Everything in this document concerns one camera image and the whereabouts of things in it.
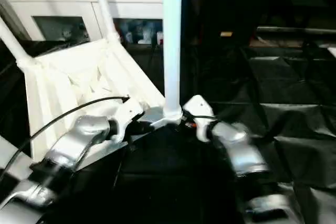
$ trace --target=items on shelf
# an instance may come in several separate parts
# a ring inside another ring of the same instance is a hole
[[[61,37],[59,37],[57,40],[89,42],[90,38],[88,32],[86,31],[85,25],[83,23],[79,23],[76,25],[69,25],[64,27],[61,31]]]
[[[122,40],[129,44],[162,44],[163,33],[161,20],[115,19],[114,22]]]

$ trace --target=black cable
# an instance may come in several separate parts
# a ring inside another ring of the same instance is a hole
[[[183,110],[183,115],[187,118],[194,119],[194,118],[205,118],[205,119],[213,119],[218,121],[218,118],[215,116],[209,116],[209,115],[193,115],[189,111]]]
[[[97,103],[97,102],[101,102],[101,101],[105,101],[105,100],[116,100],[116,99],[121,99],[122,102],[127,101],[129,98],[128,97],[104,97],[104,98],[100,98],[100,99],[96,99],[87,103],[84,103],[82,105],[77,106],[76,108],[73,108],[67,112],[65,112],[62,115],[59,115],[58,117],[56,117],[55,119],[51,120],[49,123],[47,123],[46,125],[44,125],[42,128],[40,128],[37,132],[35,132],[30,138],[26,139],[23,144],[20,146],[19,149],[17,149],[17,151],[14,153],[14,155],[10,158],[10,160],[8,161],[6,167],[4,168],[4,170],[2,171],[1,175],[0,175],[0,184],[3,181],[5,174],[8,172],[9,168],[13,165],[15,159],[18,157],[18,155],[22,152],[22,150],[27,146],[27,144],[29,144],[32,140],[34,140],[39,134],[41,134],[43,131],[45,131],[47,128],[49,128],[50,126],[52,126],[54,123],[56,123],[57,121],[61,120],[62,118],[64,118],[65,116],[67,116],[68,114],[71,114],[77,110],[80,110],[86,106],[89,106],[91,104]]]
[[[213,120],[218,120],[216,117],[214,116],[208,116],[208,115],[192,115],[193,118],[205,118],[205,119],[213,119]]]

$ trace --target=white metal frame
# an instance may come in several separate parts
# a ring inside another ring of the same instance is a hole
[[[5,167],[17,148],[0,136],[0,150],[0,167]],[[10,167],[8,173],[18,180],[23,180],[31,174],[32,170],[30,170],[29,166],[32,163],[33,160],[30,157],[21,153],[17,157],[14,165]]]
[[[139,68],[139,66],[132,60],[131,56],[128,55],[126,50],[122,47],[119,42],[119,36],[115,31],[115,27],[112,21],[112,15],[110,13],[110,9],[108,6],[107,0],[99,0],[99,4],[101,7],[101,11],[103,13],[104,22],[106,25],[106,30],[109,31],[106,36],[106,42],[110,44],[110,47],[107,47],[109,53],[110,49],[113,49],[113,53],[115,58],[115,63],[122,63],[120,67],[124,67],[130,69],[130,71],[138,72],[139,78],[133,80],[138,84],[139,87],[143,87],[145,90],[141,90],[143,94],[147,94],[146,99],[150,104],[161,104],[160,96],[156,94],[157,89],[155,89],[154,85],[151,81],[144,76],[144,73]],[[165,105],[163,107],[164,117],[167,122],[179,122],[182,117],[182,111],[180,107],[180,36],[181,36],[181,0],[164,0],[164,81],[165,81]],[[11,33],[10,29],[6,26],[3,20],[0,18],[0,37],[3,42],[6,44],[8,49],[11,51],[13,56],[16,59],[17,65],[24,71],[26,75],[25,69],[33,68],[37,64],[37,62],[45,62],[52,59],[58,59],[61,61],[62,59],[68,59],[71,54],[79,53],[86,51],[86,48],[90,47],[90,44],[98,45],[104,47],[104,41],[95,41],[82,46],[78,46],[75,48],[66,49],[63,51],[59,51],[56,53],[52,53],[46,56],[41,57],[38,61],[30,57],[23,47],[16,40],[14,35]],[[127,78],[127,76],[114,76],[115,78]],[[30,78],[29,75],[26,75],[26,83],[27,82],[36,82],[33,77]],[[29,90],[27,90],[27,99],[35,103],[44,103],[42,98],[43,96],[29,97]],[[29,123],[31,124],[31,113],[29,113]],[[108,154],[106,150],[102,148],[106,148],[106,146],[101,146],[93,150],[94,154],[97,152],[104,152],[105,155]],[[2,152],[7,152],[8,149],[1,149]]]

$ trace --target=white cabinet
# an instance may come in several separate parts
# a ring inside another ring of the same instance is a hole
[[[32,40],[91,41],[105,32],[98,0],[9,0]],[[113,18],[162,19],[162,0],[108,0]]]
[[[101,38],[90,2],[12,2],[32,40],[62,40],[63,37]]]

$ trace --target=glass cabinet door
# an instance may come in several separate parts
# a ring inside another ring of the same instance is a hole
[[[82,17],[33,16],[45,40],[88,42]]]
[[[114,25],[126,44],[162,45],[161,19],[114,18]]]

